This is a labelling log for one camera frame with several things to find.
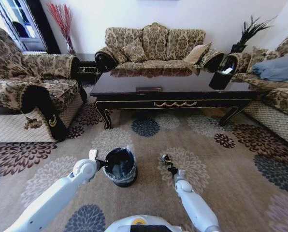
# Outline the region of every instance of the black trash can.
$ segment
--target black trash can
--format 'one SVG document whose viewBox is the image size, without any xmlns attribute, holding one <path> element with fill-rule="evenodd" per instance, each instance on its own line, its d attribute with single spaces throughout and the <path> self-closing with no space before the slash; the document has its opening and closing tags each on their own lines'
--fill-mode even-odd
<svg viewBox="0 0 288 232">
<path fill-rule="evenodd" d="M 120 187 L 131 186 L 138 175 L 136 158 L 125 147 L 118 147 L 105 157 L 106 165 L 103 167 L 105 175 Z"/>
</svg>

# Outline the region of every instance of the table drawer handle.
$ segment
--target table drawer handle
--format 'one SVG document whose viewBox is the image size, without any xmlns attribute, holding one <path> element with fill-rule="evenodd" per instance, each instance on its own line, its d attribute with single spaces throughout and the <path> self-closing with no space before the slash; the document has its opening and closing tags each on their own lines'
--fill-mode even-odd
<svg viewBox="0 0 288 232">
<path fill-rule="evenodd" d="M 194 103 L 191 103 L 191 104 L 188 104 L 187 101 L 182 103 L 182 104 L 178 104 L 177 102 L 174 102 L 172 104 L 167 104 L 166 102 L 162 103 L 162 104 L 157 104 L 154 102 L 154 106 L 157 106 L 157 107 L 183 107 L 183 106 L 187 106 L 187 107 L 191 107 L 191 106 L 194 106 L 196 105 L 197 102 L 195 101 Z"/>
</svg>

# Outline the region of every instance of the patterned carpet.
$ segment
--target patterned carpet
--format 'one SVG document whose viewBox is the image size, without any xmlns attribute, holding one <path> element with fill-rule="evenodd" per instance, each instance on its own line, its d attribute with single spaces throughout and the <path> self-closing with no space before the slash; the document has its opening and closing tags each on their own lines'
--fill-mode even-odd
<svg viewBox="0 0 288 232">
<path fill-rule="evenodd" d="M 225 232 L 288 232 L 288 146 L 256 122 L 238 115 L 226 127 L 218 109 L 112 111 L 105 131 L 89 98 L 61 143 L 0 144 L 0 231 L 57 179 L 88 157 L 128 146 L 138 178 L 119 188 L 98 172 L 55 218 L 47 232 L 102 232 L 136 214 L 160 216 L 195 231 L 158 158 L 168 153 L 210 205 Z"/>
</svg>

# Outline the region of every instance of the blue pillow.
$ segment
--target blue pillow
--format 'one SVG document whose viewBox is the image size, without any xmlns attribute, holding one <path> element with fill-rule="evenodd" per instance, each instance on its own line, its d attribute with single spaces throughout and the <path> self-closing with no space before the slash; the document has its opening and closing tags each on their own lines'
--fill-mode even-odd
<svg viewBox="0 0 288 232">
<path fill-rule="evenodd" d="M 288 82 L 288 56 L 256 63 L 252 70 L 261 79 Z"/>
</svg>

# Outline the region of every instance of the potted plant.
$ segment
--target potted plant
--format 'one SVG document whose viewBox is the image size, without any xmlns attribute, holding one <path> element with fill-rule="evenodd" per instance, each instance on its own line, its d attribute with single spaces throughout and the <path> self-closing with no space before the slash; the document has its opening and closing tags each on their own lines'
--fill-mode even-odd
<svg viewBox="0 0 288 232">
<path fill-rule="evenodd" d="M 233 44 L 231 52 L 242 52 L 247 46 L 246 42 L 250 40 L 253 36 L 255 36 L 255 34 L 257 34 L 259 31 L 270 28 L 271 26 L 268 26 L 267 24 L 275 18 L 276 17 L 266 20 L 263 23 L 257 23 L 260 17 L 254 20 L 254 17 L 251 15 L 250 25 L 246 21 L 244 22 L 242 26 L 241 40 L 237 44 Z"/>
</svg>

